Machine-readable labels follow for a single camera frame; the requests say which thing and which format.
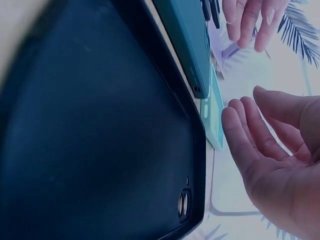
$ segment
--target phone case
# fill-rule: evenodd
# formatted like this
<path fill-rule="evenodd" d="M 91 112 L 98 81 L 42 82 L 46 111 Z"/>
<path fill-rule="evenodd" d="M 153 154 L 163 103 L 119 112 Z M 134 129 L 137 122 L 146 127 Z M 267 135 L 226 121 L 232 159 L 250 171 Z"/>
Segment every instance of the phone case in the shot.
<path fill-rule="evenodd" d="M 194 96 L 209 93 L 210 40 L 200 0 L 153 0 Z"/>
<path fill-rule="evenodd" d="M 181 239 L 204 217 L 206 136 L 146 3 L 62 2 L 3 85 L 1 240 Z"/>

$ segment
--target black tablet case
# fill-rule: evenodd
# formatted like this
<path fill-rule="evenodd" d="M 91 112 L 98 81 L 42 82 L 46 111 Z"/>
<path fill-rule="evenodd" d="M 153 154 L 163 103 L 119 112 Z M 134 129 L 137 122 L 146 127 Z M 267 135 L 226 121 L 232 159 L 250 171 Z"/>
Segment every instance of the black tablet case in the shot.
<path fill-rule="evenodd" d="M 200 116 L 145 3 L 112 2 L 53 1 L 21 45 L 0 96 L 2 240 L 180 239 L 203 218 Z"/>

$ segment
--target palm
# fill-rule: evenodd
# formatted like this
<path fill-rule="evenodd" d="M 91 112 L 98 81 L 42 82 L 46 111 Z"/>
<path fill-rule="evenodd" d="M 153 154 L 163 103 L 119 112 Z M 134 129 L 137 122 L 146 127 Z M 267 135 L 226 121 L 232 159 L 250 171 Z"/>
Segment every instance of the palm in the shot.
<path fill-rule="evenodd" d="M 254 96 L 267 122 L 293 154 L 277 143 L 248 97 L 230 101 L 222 113 L 230 152 L 253 204 L 278 227 L 306 238 L 301 229 L 314 225 L 320 215 L 316 211 L 320 194 L 315 191 L 320 184 L 320 165 L 315 164 L 320 159 L 320 136 L 315 132 L 320 99 L 258 88 Z"/>

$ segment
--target fingernail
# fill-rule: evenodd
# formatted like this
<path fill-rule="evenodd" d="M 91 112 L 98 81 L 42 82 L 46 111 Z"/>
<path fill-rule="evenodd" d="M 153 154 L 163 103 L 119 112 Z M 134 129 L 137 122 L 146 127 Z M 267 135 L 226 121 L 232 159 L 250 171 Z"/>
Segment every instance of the fingernail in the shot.
<path fill-rule="evenodd" d="M 258 85 L 254 87 L 254 90 L 256 90 L 256 91 L 266 91 L 265 88 L 263 88 L 262 86 L 258 86 Z"/>
<path fill-rule="evenodd" d="M 268 15 L 266 16 L 266 23 L 267 23 L 268 25 L 270 25 L 270 24 L 272 23 L 272 21 L 273 21 L 273 19 L 274 19 L 274 16 L 275 16 L 275 13 L 276 13 L 276 11 L 275 11 L 274 9 L 272 9 L 272 10 L 268 13 Z"/>

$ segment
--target table surface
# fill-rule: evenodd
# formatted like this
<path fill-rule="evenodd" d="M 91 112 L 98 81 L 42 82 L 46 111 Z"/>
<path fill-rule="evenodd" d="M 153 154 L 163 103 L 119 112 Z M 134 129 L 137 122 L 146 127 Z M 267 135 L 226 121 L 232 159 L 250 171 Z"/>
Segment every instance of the table surface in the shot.
<path fill-rule="evenodd" d="M 44 7 L 50 0 L 0 0 L 0 90 L 7 74 L 8 66 L 11 64 L 13 57 L 18 49 L 23 37 L 42 12 Z M 201 101 L 196 99 L 188 84 L 179 59 L 174 51 L 174 48 L 169 40 L 167 32 L 159 18 L 155 6 L 151 0 L 145 0 L 149 7 L 160 32 L 167 43 L 171 54 L 179 68 L 183 80 L 194 100 L 194 103 L 200 111 Z M 185 240 L 205 240 L 206 228 L 205 225 L 209 219 L 209 210 L 211 203 L 212 183 L 213 183 L 213 166 L 214 166 L 215 151 L 207 141 L 206 143 L 206 189 L 205 189 L 205 211 L 202 223 L 195 231 L 186 236 Z"/>

